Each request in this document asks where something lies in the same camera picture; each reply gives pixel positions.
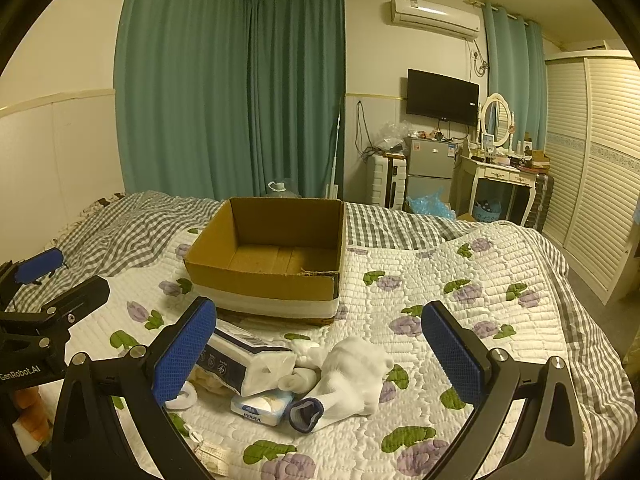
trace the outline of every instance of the floor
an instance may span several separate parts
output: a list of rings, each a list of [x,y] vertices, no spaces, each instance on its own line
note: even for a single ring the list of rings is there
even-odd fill
[[[624,357],[640,328],[640,292],[604,306],[586,283],[572,270],[569,283],[580,303],[593,317],[620,357]]]

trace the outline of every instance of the luggage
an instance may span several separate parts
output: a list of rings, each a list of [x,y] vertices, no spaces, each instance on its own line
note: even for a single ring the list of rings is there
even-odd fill
[[[536,231],[542,232],[553,190],[554,178],[548,174],[539,173],[536,176],[536,196],[533,199],[531,212],[527,217],[527,221],[524,223],[524,227],[530,227]],[[516,188],[516,195],[513,200],[513,208],[511,209],[511,216],[509,220],[516,224],[520,224],[528,202],[529,188],[518,186]]]

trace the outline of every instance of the blue basket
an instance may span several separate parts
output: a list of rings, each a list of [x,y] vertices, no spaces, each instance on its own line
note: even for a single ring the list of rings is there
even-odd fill
[[[474,218],[479,222],[495,222],[500,218],[500,213],[502,213],[502,206],[500,205],[499,201],[491,200],[489,202],[489,207],[491,208],[491,211],[485,211],[476,202],[476,204],[474,205]]]

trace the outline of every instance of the wall-mounted tv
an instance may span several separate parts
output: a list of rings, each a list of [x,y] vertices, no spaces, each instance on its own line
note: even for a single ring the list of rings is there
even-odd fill
[[[408,70],[406,112],[453,121],[478,124],[479,86],[445,75]]]

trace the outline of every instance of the mini refrigerator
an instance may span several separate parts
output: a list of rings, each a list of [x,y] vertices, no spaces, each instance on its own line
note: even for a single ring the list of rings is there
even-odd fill
[[[455,160],[455,144],[411,139],[406,196],[415,199],[440,192],[440,200],[449,203]]]

